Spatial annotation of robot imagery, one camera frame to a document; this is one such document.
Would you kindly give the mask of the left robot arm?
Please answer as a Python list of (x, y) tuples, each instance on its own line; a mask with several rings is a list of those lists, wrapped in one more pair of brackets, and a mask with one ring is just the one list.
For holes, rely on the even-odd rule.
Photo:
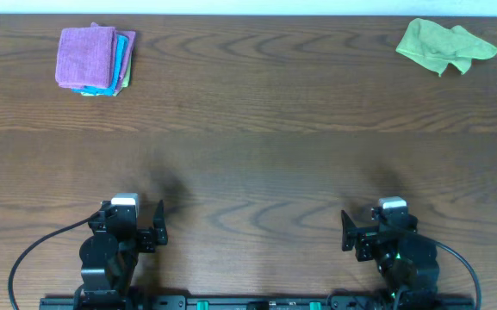
[(74, 309), (138, 309), (142, 294), (131, 287), (139, 254), (154, 253), (168, 243), (164, 203), (159, 201), (148, 228), (138, 227), (136, 195), (103, 201), (88, 220), (93, 235), (79, 250), (83, 285), (73, 297)]

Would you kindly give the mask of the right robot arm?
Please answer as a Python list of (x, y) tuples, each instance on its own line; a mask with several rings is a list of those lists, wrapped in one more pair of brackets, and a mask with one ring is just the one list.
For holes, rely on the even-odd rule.
[(391, 309), (430, 309), (438, 292), (438, 251), (417, 235), (418, 219), (407, 207), (371, 209), (375, 226), (358, 227), (341, 212), (342, 250), (356, 260), (373, 260), (387, 285), (384, 305)]

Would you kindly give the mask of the green microfiber cloth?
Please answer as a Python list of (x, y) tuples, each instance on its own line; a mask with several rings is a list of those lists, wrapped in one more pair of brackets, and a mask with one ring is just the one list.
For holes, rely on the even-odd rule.
[(497, 55), (497, 47), (473, 35), (460, 25), (444, 28), (421, 18), (410, 21), (395, 51), (440, 77), (448, 65), (464, 75), (472, 61)]

